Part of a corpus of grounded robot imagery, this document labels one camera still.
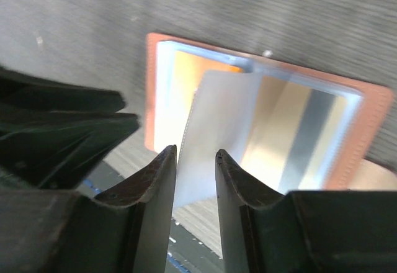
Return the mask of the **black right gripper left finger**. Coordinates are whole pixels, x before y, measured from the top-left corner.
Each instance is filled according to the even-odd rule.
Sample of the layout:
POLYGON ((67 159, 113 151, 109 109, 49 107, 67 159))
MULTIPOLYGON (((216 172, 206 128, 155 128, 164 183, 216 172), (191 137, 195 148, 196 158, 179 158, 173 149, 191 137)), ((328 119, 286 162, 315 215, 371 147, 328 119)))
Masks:
POLYGON ((93 198, 1 189, 2 272, 164 272, 177 148, 93 198))

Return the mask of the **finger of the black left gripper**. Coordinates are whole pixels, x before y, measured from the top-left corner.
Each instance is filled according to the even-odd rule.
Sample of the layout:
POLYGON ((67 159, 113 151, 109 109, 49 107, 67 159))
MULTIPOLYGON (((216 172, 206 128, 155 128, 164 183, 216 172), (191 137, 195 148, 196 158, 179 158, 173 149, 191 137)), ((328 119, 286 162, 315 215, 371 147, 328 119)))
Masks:
POLYGON ((118 112, 121 93, 51 81, 1 68, 1 103, 44 111, 118 112))
POLYGON ((136 114, 1 112, 1 169, 30 187, 72 189, 140 127, 136 114))

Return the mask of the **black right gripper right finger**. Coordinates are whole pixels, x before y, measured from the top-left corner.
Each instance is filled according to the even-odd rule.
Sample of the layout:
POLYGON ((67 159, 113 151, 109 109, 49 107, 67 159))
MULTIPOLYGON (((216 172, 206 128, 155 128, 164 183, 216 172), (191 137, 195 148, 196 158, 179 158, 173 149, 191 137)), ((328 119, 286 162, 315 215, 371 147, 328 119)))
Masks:
POLYGON ((215 172, 226 272, 396 271, 396 192, 282 195, 225 150, 215 172))

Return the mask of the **gold credit card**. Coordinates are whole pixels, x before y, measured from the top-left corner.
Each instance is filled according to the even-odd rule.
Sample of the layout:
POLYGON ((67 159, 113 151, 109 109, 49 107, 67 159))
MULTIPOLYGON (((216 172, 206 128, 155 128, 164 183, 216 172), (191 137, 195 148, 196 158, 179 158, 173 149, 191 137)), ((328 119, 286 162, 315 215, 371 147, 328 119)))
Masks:
POLYGON ((167 145, 180 146, 197 88, 208 70, 242 73, 243 67, 230 61, 188 53, 182 50, 160 50, 156 67, 156 105, 154 150, 167 145))
POLYGON ((242 168, 280 193, 297 189, 322 163, 346 106, 343 96, 262 78, 242 168))

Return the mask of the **pink leather card holder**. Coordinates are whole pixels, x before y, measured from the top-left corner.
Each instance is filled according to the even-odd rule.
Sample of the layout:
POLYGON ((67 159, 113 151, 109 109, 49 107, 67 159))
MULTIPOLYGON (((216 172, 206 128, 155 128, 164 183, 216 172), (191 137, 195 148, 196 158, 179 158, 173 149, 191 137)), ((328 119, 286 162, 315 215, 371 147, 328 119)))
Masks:
POLYGON ((281 194, 396 189, 365 159, 389 88, 166 34, 146 53, 145 145, 177 146, 175 208, 215 196, 221 149, 281 194))

